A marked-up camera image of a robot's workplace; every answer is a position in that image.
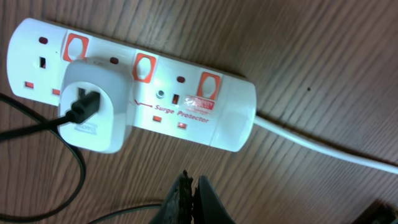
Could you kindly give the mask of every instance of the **white power strip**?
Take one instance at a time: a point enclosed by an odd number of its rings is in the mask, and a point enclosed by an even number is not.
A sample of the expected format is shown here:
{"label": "white power strip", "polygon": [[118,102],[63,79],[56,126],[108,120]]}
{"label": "white power strip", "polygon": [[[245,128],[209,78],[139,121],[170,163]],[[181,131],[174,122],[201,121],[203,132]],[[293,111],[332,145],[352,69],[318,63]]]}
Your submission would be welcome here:
{"label": "white power strip", "polygon": [[[252,83],[35,19],[25,19],[11,37],[7,53],[11,89],[17,96],[58,106],[65,71],[79,58],[98,58],[130,74],[128,125],[234,152],[249,137],[256,115]],[[95,73],[90,76],[99,78]]]}

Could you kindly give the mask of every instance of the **white power cord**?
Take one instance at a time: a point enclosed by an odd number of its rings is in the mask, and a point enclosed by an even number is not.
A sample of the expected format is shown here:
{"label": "white power cord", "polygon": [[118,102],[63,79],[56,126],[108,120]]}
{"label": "white power cord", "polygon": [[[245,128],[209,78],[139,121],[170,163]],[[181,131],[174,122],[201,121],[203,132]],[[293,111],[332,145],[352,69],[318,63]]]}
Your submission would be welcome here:
{"label": "white power cord", "polygon": [[362,166],[367,166],[367,167],[372,167],[375,169],[383,170],[383,171],[390,172],[393,174],[398,174],[398,167],[396,167],[396,166],[386,164],[383,162],[374,161],[372,159],[363,158],[360,156],[355,156],[350,153],[342,152],[342,151],[339,151],[332,147],[328,147],[328,146],[322,145],[320,143],[310,141],[308,139],[305,139],[304,137],[299,136],[298,134],[292,133],[292,132],[290,132],[290,131],[288,131],[270,121],[267,121],[266,119],[261,118],[259,116],[256,116],[254,118],[254,124],[256,124],[262,128],[265,128],[275,134],[278,134],[286,139],[289,139],[292,142],[295,142],[301,146],[304,146],[304,147],[307,147],[314,151],[326,154],[328,156],[331,156],[331,157],[334,157],[337,159],[342,159],[342,160],[348,161],[348,162],[353,162],[355,164],[359,164]]}

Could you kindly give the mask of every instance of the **wooden table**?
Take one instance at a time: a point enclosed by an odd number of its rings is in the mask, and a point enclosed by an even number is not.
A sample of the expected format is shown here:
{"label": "wooden table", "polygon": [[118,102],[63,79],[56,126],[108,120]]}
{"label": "wooden table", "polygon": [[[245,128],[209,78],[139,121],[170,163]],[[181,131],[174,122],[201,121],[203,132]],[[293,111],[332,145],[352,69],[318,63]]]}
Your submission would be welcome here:
{"label": "wooden table", "polygon": [[[262,114],[398,160],[398,1],[1,0],[0,8],[0,85],[9,96],[9,39],[26,17],[47,19],[242,75],[255,83]],[[13,97],[56,117],[54,106]],[[5,104],[0,119],[2,131],[33,124]],[[396,175],[324,156],[257,126],[238,153],[135,128],[120,152],[83,155],[83,190],[41,223],[87,223],[158,202],[184,169],[210,178],[237,223],[350,223],[375,200],[398,204]],[[74,158],[50,133],[2,143],[0,213],[49,211],[78,178]],[[108,223],[147,223],[156,212]]]}

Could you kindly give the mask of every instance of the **brown wood surface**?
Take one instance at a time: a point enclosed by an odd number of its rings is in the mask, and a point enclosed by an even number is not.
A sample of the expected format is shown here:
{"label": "brown wood surface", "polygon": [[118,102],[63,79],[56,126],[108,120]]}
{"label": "brown wood surface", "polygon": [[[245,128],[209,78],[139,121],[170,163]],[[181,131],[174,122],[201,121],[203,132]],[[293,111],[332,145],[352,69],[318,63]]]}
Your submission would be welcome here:
{"label": "brown wood surface", "polygon": [[[26,17],[47,19],[242,75],[255,83],[262,114],[398,162],[398,1],[0,0],[0,8],[0,92],[9,96],[9,39]],[[13,97],[56,117],[54,106]],[[1,103],[1,131],[32,123]],[[398,176],[257,126],[238,153],[134,128],[120,152],[83,155],[83,190],[41,223],[87,223],[158,202],[184,169],[210,178],[237,223],[351,223],[375,200],[398,204]],[[55,208],[78,178],[74,158],[50,133],[2,143],[0,213]],[[147,223],[156,212],[104,223]]]}

